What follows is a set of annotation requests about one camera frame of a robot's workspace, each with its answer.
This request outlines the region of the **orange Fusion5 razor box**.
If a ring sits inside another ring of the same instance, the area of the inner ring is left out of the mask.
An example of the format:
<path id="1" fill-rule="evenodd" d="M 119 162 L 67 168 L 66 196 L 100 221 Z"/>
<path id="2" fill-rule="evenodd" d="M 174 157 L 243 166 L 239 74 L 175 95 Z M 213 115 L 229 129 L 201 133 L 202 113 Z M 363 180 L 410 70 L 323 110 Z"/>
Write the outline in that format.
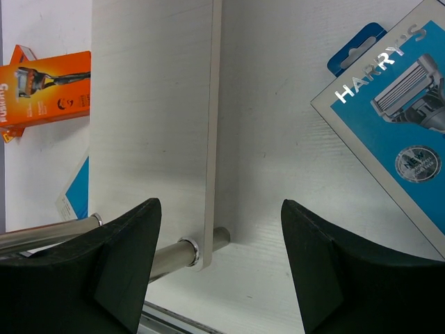
<path id="1" fill-rule="evenodd" d="M 90 115 L 91 52 L 37 59 L 16 45 L 1 66 L 1 137 L 9 143 L 27 127 Z"/>

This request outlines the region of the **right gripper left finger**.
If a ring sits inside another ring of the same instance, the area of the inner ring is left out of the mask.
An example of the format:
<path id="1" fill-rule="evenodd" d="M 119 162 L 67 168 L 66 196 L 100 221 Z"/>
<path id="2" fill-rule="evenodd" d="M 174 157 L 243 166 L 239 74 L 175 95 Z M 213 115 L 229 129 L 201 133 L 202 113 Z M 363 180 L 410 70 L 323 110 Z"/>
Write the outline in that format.
<path id="1" fill-rule="evenodd" d="M 2 333 L 136 333 L 161 227 L 150 198 L 28 258 L 1 261 Z"/>

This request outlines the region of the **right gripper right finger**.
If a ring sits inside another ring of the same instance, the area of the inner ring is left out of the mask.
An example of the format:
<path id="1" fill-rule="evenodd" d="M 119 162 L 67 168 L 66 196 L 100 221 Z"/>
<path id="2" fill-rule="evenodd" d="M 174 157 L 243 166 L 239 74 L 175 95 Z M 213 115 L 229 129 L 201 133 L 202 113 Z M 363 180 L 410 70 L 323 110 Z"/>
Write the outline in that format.
<path id="1" fill-rule="evenodd" d="M 285 200 L 284 243 L 306 333 L 443 333 L 444 263 L 402 253 Z"/>

